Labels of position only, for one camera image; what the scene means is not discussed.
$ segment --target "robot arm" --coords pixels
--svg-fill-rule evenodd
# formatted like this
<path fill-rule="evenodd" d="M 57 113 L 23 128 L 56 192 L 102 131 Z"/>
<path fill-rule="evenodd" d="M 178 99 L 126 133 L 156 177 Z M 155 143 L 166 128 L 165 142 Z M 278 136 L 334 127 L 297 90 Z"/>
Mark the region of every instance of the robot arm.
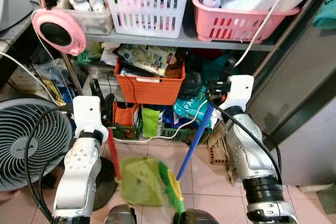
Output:
<path fill-rule="evenodd" d="M 108 137 L 108 130 L 101 123 L 98 97 L 76 97 L 73 107 L 78 139 L 65 156 L 52 223 L 90 223 L 101 169 L 100 146 Z"/>
<path fill-rule="evenodd" d="M 231 76 L 227 99 L 219 107 L 247 128 L 261 143 L 262 133 L 244 113 L 251 97 L 252 76 Z M 229 166 L 243 181 L 248 201 L 247 216 L 254 223 L 296 223 L 290 203 L 284 200 L 275 168 L 264 150 L 238 125 L 216 111 L 226 121 L 226 142 L 231 157 Z"/>

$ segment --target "green cloth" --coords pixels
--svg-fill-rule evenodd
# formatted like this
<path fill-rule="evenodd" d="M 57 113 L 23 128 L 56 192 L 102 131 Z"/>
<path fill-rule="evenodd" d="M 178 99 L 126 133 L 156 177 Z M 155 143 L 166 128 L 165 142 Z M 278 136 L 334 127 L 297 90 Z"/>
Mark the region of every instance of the green cloth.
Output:
<path fill-rule="evenodd" d="M 142 124 L 144 137 L 153 137 L 158 135 L 159 115 L 159 111 L 143 108 Z"/>
<path fill-rule="evenodd" d="M 129 157 L 122 163 L 121 190 L 130 204 L 162 206 L 159 161 L 150 157 Z"/>
<path fill-rule="evenodd" d="M 336 0 L 325 0 L 313 19 L 313 26 L 320 29 L 336 29 Z"/>

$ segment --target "electric fan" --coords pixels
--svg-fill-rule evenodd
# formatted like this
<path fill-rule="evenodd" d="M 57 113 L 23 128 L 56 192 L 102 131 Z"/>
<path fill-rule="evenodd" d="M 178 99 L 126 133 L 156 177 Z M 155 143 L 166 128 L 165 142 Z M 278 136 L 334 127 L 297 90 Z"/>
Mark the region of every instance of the electric fan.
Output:
<path fill-rule="evenodd" d="M 27 185 L 24 150 L 27 139 L 43 112 L 56 105 L 36 95 L 0 95 L 0 191 Z M 29 146 L 29 171 L 32 182 L 47 160 L 69 149 L 72 129 L 67 116 L 60 111 L 47 114 L 37 127 Z M 50 172 L 62 157 L 50 163 Z"/>

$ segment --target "orange basket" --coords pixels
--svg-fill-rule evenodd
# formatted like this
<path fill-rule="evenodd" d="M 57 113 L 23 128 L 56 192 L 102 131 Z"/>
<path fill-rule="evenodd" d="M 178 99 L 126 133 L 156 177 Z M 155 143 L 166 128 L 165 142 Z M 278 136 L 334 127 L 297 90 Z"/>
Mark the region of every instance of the orange basket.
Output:
<path fill-rule="evenodd" d="M 179 79 L 135 77 L 119 75 L 120 58 L 114 69 L 122 93 L 127 102 L 173 105 L 185 78 L 184 62 Z"/>

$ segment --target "shelf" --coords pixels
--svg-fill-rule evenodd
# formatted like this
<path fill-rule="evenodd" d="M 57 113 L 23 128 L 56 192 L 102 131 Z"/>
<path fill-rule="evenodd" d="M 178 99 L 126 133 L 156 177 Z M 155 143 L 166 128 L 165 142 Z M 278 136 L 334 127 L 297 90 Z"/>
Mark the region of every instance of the shelf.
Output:
<path fill-rule="evenodd" d="M 216 49 L 230 49 L 230 50 L 245 50 L 248 43 L 231 42 L 231 41 L 212 41 L 206 42 L 199 40 L 196 33 L 193 6 L 190 0 L 184 13 L 183 24 L 178 39 L 142 37 L 134 35 L 117 34 L 113 29 L 109 35 L 87 35 L 87 39 L 91 41 L 100 42 L 118 42 L 123 44 L 140 44 L 153 46 L 170 46 L 170 47 L 188 47 L 188 48 L 216 48 Z M 253 45 L 253 51 L 272 51 L 273 44 L 258 44 Z"/>

